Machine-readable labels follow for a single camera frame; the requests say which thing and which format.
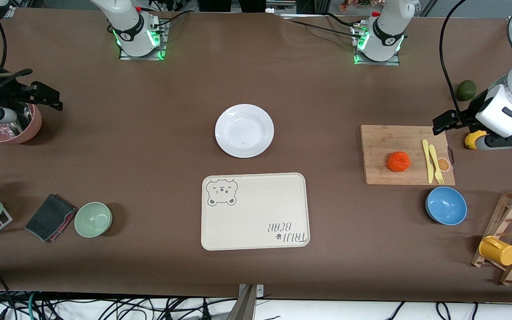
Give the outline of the orange fruit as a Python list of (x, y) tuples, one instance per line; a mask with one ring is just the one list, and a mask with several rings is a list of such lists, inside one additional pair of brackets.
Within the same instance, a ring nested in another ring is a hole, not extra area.
[(410, 156), (406, 152), (392, 152), (387, 158), (386, 165), (392, 172), (404, 172), (411, 166)]

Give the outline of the white round plate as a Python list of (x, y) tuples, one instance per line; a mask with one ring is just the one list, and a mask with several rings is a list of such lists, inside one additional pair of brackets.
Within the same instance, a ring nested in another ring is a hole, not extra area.
[(253, 104), (238, 104), (226, 109), (215, 125), (219, 147), (236, 158), (252, 158), (262, 154), (274, 138), (272, 118)]

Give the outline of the yellow lemon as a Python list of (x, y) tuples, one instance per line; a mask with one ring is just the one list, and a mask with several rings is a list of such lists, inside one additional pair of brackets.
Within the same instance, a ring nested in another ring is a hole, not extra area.
[(487, 135), (487, 132), (485, 130), (478, 130), (476, 132), (467, 134), (467, 136), (464, 139), (465, 148), (470, 149), (470, 150), (478, 149), (478, 147), (477, 147), (478, 138), (480, 138), (482, 136), (486, 136), (486, 135)]

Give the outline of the dark green avocado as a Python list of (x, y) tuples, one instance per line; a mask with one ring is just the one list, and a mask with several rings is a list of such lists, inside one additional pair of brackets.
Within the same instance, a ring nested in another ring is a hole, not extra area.
[(472, 80), (463, 80), (456, 87), (455, 97), (457, 101), (469, 101), (477, 95), (477, 85)]

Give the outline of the pink bowl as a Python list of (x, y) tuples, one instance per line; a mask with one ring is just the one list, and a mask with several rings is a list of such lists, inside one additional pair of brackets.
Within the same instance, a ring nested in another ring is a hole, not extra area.
[(25, 104), (25, 111), (17, 115), (17, 120), (23, 118), (28, 125), (22, 126), (16, 121), (10, 124), (0, 124), (0, 144), (24, 144), (32, 140), (39, 133), (42, 124), (42, 117), (39, 109), (34, 104)]

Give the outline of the metal scoop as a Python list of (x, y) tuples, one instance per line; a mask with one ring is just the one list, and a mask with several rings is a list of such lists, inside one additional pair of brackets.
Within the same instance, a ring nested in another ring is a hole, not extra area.
[(23, 133), (32, 121), (32, 112), (26, 103), (11, 104), (11, 108), (3, 108), (4, 120), (2, 132), (7, 136), (18, 136)]

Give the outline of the yellow plastic fork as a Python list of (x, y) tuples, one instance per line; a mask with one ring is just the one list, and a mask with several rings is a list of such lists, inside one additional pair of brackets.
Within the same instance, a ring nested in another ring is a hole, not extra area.
[(439, 162), (438, 162), (435, 146), (433, 146), (432, 144), (429, 145), (429, 154), (430, 154), (430, 156), (432, 158), (432, 161), (433, 161), (433, 166), (434, 166), (434, 169), (435, 169), (434, 177), (435, 177), (437, 183), (439, 185), (445, 185), (445, 182), (444, 182), (444, 179), (443, 179), (443, 175), (442, 175), (442, 172), (441, 172), (440, 167), (439, 167)]

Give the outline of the yellow plastic knife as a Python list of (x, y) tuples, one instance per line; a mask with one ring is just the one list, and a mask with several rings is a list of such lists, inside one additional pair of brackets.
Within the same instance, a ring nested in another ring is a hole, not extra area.
[(423, 152), (425, 157), (425, 164), (427, 166), (427, 174), (428, 174), (428, 183), (433, 184), (434, 179), (434, 168), (431, 162), (430, 154), (429, 154), (429, 143), (428, 140), (421, 140), (421, 144), (423, 146)]

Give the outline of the blue bowl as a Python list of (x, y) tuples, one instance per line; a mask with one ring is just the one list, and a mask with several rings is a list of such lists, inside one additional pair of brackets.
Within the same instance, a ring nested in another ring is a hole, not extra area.
[(467, 202), (459, 191), (439, 186), (434, 188), (425, 199), (425, 210), (431, 219), (439, 224), (458, 225), (467, 217)]

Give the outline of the dark grey folded cloth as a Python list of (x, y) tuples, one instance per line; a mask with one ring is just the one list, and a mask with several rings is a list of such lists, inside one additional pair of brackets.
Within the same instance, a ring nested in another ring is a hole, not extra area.
[(55, 194), (49, 194), (26, 224), (25, 229), (43, 242), (55, 241), (73, 219), (77, 208)]

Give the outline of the light green bowl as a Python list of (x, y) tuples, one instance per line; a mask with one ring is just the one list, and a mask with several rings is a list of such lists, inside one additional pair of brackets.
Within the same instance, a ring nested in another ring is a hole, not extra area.
[(74, 225), (77, 233), (85, 238), (101, 236), (112, 224), (112, 212), (101, 202), (91, 202), (83, 205), (77, 211)]

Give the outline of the cream tray with bear print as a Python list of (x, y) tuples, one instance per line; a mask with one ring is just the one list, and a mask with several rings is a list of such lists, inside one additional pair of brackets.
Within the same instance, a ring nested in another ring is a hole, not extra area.
[(200, 241), (205, 250), (300, 248), (310, 239), (301, 173), (208, 176), (203, 181)]

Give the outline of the grey beam under table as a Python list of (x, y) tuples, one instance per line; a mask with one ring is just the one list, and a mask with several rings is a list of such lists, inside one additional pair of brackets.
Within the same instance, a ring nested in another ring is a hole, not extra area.
[(245, 285), (227, 320), (253, 320), (257, 293), (257, 285)]

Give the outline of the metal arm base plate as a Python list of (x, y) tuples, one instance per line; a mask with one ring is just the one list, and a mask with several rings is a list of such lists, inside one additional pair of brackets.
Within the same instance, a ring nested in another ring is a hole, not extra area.
[(398, 51), (404, 34), (398, 38), (380, 40), (376, 34), (371, 34), (368, 25), (354, 24), (350, 27), (353, 39), (354, 64), (398, 66), (400, 59)]
[(132, 42), (126, 42), (116, 36), (116, 43), (120, 48), (120, 60), (164, 60), (169, 26), (148, 25), (134, 37)]

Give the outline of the metal table edge bracket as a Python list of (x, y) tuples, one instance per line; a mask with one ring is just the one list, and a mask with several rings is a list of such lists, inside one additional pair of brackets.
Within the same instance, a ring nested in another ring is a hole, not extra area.
[[(240, 284), (239, 285), (239, 296), (242, 295), (242, 292), (244, 291), (244, 288), (246, 288), (247, 284)], [(264, 285), (258, 284), (254, 285), (256, 288), (256, 299), (260, 299), (264, 297)]]

